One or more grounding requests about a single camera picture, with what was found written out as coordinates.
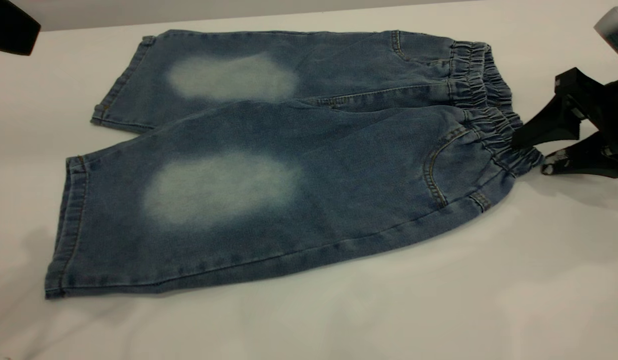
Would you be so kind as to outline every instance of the shorts leg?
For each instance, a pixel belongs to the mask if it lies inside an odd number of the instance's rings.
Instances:
[[[258,280],[429,239],[538,164],[508,121],[245,101],[71,157],[46,297]]]
[[[454,43],[398,30],[171,30],[143,39],[92,122],[141,133],[245,100],[359,112],[448,105]]]

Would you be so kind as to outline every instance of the black clamp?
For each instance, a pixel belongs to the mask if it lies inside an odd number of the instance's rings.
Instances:
[[[578,68],[556,76],[555,96],[514,133],[512,147],[523,149],[550,141],[579,140],[580,122],[585,119],[599,131],[548,155],[542,173],[618,178],[618,80],[603,85]]]

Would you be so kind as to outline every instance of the white table surface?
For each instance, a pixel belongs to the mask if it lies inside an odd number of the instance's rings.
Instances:
[[[0,360],[618,360],[618,180],[590,175],[535,171],[455,231],[298,275],[43,300],[64,158],[133,136],[89,118],[143,35],[399,28],[485,41],[527,121],[563,71],[618,79],[618,56],[593,30],[617,1],[484,0],[65,30],[40,34],[31,57],[0,52]],[[584,125],[583,135],[593,129]]]

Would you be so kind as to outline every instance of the cuffed hem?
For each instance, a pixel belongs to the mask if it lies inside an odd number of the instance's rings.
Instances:
[[[64,296],[65,273],[73,259],[87,194],[88,175],[82,157],[66,160],[66,182],[60,205],[58,233],[53,259],[44,279],[44,297],[54,299]]]
[[[110,128],[120,128],[122,130],[134,130],[134,127],[132,125],[124,126],[124,124],[120,124],[122,126],[115,126],[117,123],[108,120],[107,110],[111,107],[111,105],[114,104],[117,96],[120,94],[120,91],[122,91],[124,85],[129,82],[129,79],[131,78],[135,70],[140,66],[142,59],[144,59],[144,56],[146,55],[147,51],[149,51],[149,48],[151,48],[153,43],[155,43],[155,36],[145,36],[144,38],[142,38],[142,42],[138,45],[135,54],[131,58],[129,66],[127,66],[127,68],[124,69],[122,75],[120,75],[120,77],[115,80],[115,83],[113,84],[105,98],[95,106],[93,115],[91,116],[91,123],[95,125],[107,126]]]

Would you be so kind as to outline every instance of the black object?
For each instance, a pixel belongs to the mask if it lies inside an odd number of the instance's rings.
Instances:
[[[514,133],[512,147],[578,140],[580,122],[589,119],[599,131],[548,155],[542,173],[618,178],[618,80],[602,85],[572,68],[556,76],[555,94],[539,114]]]
[[[7,0],[0,0],[0,51],[30,55],[40,24]]]

